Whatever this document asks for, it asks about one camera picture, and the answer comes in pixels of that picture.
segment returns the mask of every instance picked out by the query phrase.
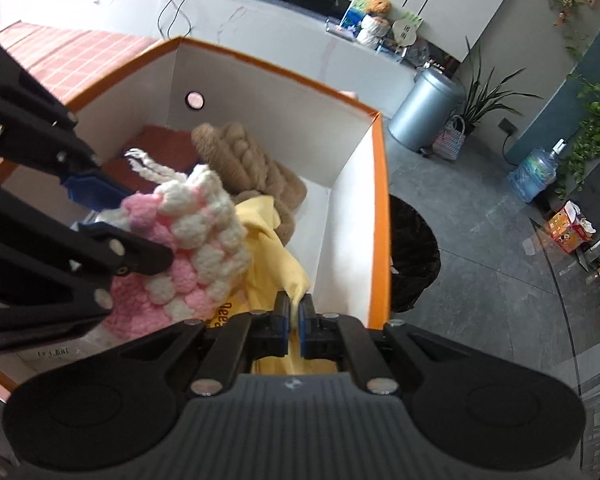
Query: blue wall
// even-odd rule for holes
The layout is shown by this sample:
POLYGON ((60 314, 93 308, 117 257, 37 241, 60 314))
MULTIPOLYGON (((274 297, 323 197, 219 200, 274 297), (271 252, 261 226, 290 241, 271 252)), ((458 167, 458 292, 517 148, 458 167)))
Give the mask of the blue wall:
MULTIPOLYGON (((582 74, 594 84, 600 83, 600 33, 575 73, 582 74)), ((581 82, 567 79, 518 142, 507 152, 507 159, 519 164, 532 149, 541 146, 550 150, 558 140, 571 137, 586 114, 582 101, 578 99, 581 86, 581 82)))

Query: brown knitted item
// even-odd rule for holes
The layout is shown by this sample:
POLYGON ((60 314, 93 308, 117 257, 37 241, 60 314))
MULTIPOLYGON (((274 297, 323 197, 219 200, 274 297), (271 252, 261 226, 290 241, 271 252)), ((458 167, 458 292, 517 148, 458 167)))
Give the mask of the brown knitted item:
POLYGON ((202 124, 193 130, 191 140, 200 158, 219 175, 230 194, 257 191, 275 199, 282 222, 276 233, 286 245, 296 228, 292 212, 306 197, 304 182, 272 160, 239 123, 229 123, 222 128, 202 124))

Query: cardboard box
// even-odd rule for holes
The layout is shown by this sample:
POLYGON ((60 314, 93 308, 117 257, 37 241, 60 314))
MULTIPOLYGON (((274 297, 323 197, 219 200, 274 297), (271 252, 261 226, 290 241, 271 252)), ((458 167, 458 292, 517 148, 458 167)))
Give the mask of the cardboard box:
POLYGON ((551 238, 566 253, 573 253, 584 242, 590 242, 592 239, 591 235, 595 233, 591 224, 582 216, 580 208, 573 202, 567 202, 549 220, 548 231, 551 233, 551 238))
MULTIPOLYGON (((389 189, 376 110, 304 76, 188 38, 146 51, 67 105, 79 119, 76 134, 103 163, 148 124, 186 131, 203 123, 244 124, 307 185, 286 248, 312 282, 316 310, 349 314, 374 329, 390 318, 389 189), (190 92, 200 95, 201 107, 187 105, 190 92)), ((57 178, 30 168, 17 167, 2 186, 64 224, 88 213, 57 178)), ((21 383, 74 360, 80 344, 35 349, 24 359, 1 356, 0 371, 21 383)))

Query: crocheted hat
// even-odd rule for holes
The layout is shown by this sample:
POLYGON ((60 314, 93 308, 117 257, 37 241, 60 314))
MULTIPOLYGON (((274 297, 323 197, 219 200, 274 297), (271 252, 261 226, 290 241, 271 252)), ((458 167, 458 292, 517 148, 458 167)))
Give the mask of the crocheted hat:
POLYGON ((231 197, 207 166, 195 167, 187 177, 141 150, 127 155, 135 171, 160 186, 152 194, 124 199, 119 209, 103 211, 96 221, 166 245, 174 259, 169 270, 155 276, 115 277, 114 309, 104 326, 133 339, 191 317, 212 319, 251 263, 246 229, 231 197))

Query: yellow cloth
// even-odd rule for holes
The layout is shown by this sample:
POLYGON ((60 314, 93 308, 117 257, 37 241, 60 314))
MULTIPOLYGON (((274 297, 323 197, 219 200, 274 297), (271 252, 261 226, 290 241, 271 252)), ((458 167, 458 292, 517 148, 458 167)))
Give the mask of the yellow cloth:
MULTIPOLYGON (((236 214, 247 229, 246 244, 253 257, 244 275, 241 287, 218 309, 209 326, 222 326, 227 319, 249 310, 272 310, 279 290, 291 298, 291 322, 295 325, 298 304, 311 284, 298 261, 284 248, 274 229, 280 225, 280 216, 273 205, 273 197, 257 196, 235 207, 236 214)), ((300 357, 298 336, 293 333, 286 357, 265 357, 253 365, 253 372, 266 375, 303 375, 333 373, 330 361, 307 361, 300 357)))

